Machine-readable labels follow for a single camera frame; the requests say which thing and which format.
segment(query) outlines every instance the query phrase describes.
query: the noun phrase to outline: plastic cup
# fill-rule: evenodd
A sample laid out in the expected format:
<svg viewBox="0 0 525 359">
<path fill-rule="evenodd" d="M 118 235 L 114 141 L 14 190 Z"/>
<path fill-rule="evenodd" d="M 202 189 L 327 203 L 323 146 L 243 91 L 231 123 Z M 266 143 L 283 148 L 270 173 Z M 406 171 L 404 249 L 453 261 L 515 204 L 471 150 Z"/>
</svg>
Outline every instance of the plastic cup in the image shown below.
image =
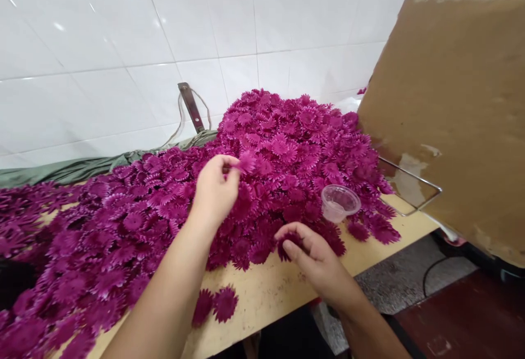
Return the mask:
<svg viewBox="0 0 525 359">
<path fill-rule="evenodd" d="M 323 217 L 333 223 L 340 223 L 346 216 L 357 213 L 361 208 L 361 200 L 355 192 L 336 184 L 323 188 L 321 199 Z"/>
</svg>

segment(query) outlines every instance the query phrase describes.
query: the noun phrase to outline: gray concrete floor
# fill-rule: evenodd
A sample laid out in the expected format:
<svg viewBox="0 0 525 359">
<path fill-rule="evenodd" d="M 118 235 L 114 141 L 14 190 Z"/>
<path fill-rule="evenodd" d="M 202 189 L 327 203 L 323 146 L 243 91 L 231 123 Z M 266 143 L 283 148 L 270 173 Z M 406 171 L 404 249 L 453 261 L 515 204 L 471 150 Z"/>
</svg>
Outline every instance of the gray concrete floor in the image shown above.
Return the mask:
<svg viewBox="0 0 525 359">
<path fill-rule="evenodd" d="M 443 258 L 430 236 L 413 243 L 390 258 L 359 274 L 355 279 L 372 304 L 382 313 L 396 314 L 421 301 L 423 275 L 435 261 Z M 451 258 L 436 265 L 427 276 L 427 294 L 476 270 L 466 258 Z M 341 323 L 330 316 L 325 303 L 313 310 L 321 334 L 337 355 L 348 348 Z"/>
</svg>

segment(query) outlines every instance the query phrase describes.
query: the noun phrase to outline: green cloth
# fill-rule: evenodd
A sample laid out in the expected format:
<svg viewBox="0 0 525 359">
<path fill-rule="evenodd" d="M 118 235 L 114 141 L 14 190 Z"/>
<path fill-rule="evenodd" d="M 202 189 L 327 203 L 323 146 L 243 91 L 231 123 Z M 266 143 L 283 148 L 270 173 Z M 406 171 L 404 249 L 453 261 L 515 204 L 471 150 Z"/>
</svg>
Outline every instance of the green cloth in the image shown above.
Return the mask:
<svg viewBox="0 0 525 359">
<path fill-rule="evenodd" d="M 117 166 L 130 165 L 133 161 L 140 160 L 145 153 L 156 153 L 171 147 L 178 147 L 181 150 L 187 150 L 193 146 L 201 147 L 215 139 L 216 136 L 217 131 L 205 130 L 193 138 L 148 151 L 135 150 L 105 158 L 79 158 L 34 168 L 0 169 L 0 188 L 34 185 L 43 181 L 55 181 L 59 184 L 78 183 L 93 176 L 111 172 Z"/>
</svg>

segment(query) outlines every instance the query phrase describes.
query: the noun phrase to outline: black cable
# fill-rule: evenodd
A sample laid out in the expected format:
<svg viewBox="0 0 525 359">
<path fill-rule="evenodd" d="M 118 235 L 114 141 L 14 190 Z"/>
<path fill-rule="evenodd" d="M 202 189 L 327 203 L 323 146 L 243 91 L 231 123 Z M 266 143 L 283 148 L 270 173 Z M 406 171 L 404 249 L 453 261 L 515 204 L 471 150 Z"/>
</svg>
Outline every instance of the black cable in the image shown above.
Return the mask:
<svg viewBox="0 0 525 359">
<path fill-rule="evenodd" d="M 427 298 L 427 276 L 428 276 L 428 272 L 431 271 L 432 268 L 433 268 L 434 266 L 436 266 L 437 264 L 440 264 L 440 263 L 443 262 L 443 261 L 446 261 L 446 260 L 449 259 L 449 258 L 452 258 L 452 257 L 447 257 L 447 256 L 446 256 L 445 258 L 442 258 L 442 259 L 440 259 L 440 260 L 438 260 L 438 261 L 435 261 L 433 264 L 431 264 L 431 265 L 428 267 L 427 271 L 426 271 L 425 274 L 423 275 L 423 296 L 424 296 L 425 298 Z"/>
</svg>

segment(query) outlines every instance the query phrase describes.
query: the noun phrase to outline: wooden table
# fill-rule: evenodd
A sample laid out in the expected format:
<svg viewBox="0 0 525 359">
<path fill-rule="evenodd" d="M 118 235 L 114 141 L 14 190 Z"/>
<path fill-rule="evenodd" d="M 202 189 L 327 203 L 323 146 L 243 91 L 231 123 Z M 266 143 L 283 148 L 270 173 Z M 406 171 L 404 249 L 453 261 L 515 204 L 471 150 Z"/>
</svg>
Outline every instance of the wooden table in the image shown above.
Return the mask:
<svg viewBox="0 0 525 359">
<path fill-rule="evenodd" d="M 397 196 L 385 196 L 384 199 L 404 213 L 410 210 L 410 206 Z M 401 240 L 389 245 L 373 238 L 366 243 L 358 242 L 341 226 L 341 238 L 347 252 L 340 260 L 351 275 L 358 275 L 438 228 L 421 212 L 409 217 L 397 216 L 392 224 L 401 234 Z M 251 264 L 247 272 L 236 270 L 230 263 L 226 268 L 206 273 L 202 287 L 216 291 L 228 284 L 233 285 L 239 296 L 234 316 L 219 324 L 211 315 L 200 329 L 192 330 L 183 357 L 199 359 L 217 354 L 317 297 L 297 266 L 281 262 L 277 252 L 270 254 L 264 264 Z M 99 336 L 89 359 L 100 358 L 124 318 Z M 53 358 L 59 358 L 62 349 Z"/>
</svg>

